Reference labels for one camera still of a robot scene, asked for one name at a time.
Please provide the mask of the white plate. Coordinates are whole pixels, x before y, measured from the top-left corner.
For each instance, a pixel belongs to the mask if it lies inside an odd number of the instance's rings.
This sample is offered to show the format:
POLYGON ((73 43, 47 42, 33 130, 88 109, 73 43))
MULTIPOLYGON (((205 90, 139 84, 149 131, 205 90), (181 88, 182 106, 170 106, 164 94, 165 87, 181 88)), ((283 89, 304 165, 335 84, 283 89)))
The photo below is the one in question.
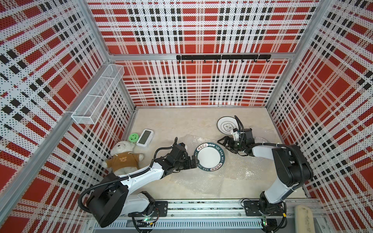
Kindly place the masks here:
POLYGON ((221 133, 231 135, 234 129, 238 129, 238 123, 234 117, 224 116, 218 120, 217 128, 221 133))

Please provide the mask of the grey rimmed plate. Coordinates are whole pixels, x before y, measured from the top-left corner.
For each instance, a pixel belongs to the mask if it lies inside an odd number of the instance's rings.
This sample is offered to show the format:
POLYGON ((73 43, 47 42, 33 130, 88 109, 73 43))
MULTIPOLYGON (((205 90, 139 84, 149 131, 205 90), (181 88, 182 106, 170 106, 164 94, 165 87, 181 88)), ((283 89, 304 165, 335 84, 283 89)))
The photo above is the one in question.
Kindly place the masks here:
POLYGON ((199 145, 194 151, 197 167, 203 171, 219 170, 225 163, 224 150, 217 144, 207 142, 199 145))

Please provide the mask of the bubble wrap of orange plate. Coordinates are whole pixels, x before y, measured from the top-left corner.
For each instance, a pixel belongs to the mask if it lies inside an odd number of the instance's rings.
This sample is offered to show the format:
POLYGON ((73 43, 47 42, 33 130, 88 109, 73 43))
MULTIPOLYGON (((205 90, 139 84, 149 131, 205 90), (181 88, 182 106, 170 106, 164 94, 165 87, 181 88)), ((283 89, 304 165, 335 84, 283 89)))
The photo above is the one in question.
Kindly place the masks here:
POLYGON ((182 199, 257 197, 276 180, 274 162, 240 156, 223 149, 225 161, 215 171, 200 168, 173 174, 170 183, 182 188, 182 199))

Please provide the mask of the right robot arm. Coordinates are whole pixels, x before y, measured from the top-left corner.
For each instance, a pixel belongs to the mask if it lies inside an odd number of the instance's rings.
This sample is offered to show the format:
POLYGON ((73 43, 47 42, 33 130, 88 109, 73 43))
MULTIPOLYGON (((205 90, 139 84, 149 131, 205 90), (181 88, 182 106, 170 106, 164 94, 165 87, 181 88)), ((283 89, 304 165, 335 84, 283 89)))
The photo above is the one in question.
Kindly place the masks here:
POLYGON ((277 179, 259 197, 258 208, 262 214, 272 214, 291 193, 314 176, 309 162, 297 145, 256 143, 252 129, 243 132, 234 129, 231 133, 231 137, 219 139, 218 144, 231 153, 270 159, 275 164, 277 179))

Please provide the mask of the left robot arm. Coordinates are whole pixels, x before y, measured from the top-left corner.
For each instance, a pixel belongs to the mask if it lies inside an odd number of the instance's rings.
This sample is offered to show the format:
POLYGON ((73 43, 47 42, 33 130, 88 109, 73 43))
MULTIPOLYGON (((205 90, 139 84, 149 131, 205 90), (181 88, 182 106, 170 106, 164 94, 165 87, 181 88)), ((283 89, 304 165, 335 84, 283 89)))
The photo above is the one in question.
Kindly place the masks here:
POLYGON ((195 155, 188 155, 184 143, 174 143, 167 150, 169 153, 165 156, 155 155, 145 168, 120 176, 110 174, 99 184, 89 187, 80 194, 79 207, 92 214, 102 228, 122 215, 151 215, 155 209, 154 198, 145 191, 137 195, 134 192, 173 173, 195 169, 199 164, 195 155))

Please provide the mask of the white digital clock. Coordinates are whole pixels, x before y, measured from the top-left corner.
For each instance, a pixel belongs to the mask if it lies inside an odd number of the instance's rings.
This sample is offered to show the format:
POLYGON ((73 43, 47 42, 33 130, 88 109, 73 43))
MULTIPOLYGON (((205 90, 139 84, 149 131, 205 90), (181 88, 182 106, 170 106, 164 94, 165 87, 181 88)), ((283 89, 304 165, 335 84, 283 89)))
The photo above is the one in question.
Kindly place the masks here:
POLYGON ((138 141, 136 142, 136 145, 139 147, 147 147, 154 136, 154 131, 150 129, 144 129, 141 133, 138 141))

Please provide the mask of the green round button toy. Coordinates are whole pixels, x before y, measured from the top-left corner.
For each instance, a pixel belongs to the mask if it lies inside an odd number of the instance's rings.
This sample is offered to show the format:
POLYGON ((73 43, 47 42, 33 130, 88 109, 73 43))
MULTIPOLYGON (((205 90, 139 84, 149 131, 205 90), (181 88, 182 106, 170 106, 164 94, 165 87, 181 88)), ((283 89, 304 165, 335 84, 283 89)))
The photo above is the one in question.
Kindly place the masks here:
POLYGON ((131 143, 137 143, 138 140, 139 140, 139 134, 137 133, 132 133, 128 137, 128 141, 131 143))

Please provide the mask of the white teddy bear toy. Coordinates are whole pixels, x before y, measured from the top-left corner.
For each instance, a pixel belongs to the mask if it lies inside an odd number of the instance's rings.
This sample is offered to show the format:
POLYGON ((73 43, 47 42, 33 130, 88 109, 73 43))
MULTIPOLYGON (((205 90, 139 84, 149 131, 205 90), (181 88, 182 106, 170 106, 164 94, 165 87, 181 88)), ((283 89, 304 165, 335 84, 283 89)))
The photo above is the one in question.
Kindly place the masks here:
POLYGON ((135 143, 118 142, 111 150, 111 158, 102 162, 102 167, 112 169, 116 176, 126 175, 139 170, 139 162, 144 159, 142 153, 134 153, 135 143))

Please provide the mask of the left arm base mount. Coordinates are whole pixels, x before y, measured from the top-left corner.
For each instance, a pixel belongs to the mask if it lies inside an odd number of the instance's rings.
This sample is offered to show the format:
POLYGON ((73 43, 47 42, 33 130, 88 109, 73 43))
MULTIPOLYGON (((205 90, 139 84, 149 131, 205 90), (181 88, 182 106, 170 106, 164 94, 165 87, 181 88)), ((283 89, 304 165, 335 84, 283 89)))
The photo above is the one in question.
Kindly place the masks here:
POLYGON ((167 201, 150 202, 145 210, 145 215, 152 217, 166 217, 168 213, 168 205, 169 202, 167 201))

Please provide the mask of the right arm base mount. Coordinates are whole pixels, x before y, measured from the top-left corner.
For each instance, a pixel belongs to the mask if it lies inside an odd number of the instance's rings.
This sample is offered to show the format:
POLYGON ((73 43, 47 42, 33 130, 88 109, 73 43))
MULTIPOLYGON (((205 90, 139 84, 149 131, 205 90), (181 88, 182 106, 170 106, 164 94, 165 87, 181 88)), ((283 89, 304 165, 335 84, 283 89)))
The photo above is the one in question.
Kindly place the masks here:
POLYGON ((283 216, 287 211, 285 203, 272 204, 263 200, 243 200, 241 206, 246 216, 283 216))

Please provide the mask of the black hook rail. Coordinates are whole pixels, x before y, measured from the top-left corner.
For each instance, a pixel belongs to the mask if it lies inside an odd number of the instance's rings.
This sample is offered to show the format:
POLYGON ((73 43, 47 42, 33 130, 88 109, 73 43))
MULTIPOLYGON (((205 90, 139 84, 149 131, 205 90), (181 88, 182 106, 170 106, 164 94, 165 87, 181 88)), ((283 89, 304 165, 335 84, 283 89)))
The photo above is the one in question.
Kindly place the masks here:
POLYGON ((202 61, 207 61, 207 60, 215 60, 215 61, 220 61, 220 60, 265 60, 269 61, 271 59, 272 55, 271 54, 249 54, 249 55, 228 55, 228 54, 223 54, 223 55, 177 55, 176 60, 178 61, 197 61, 197 60, 202 60, 202 61))

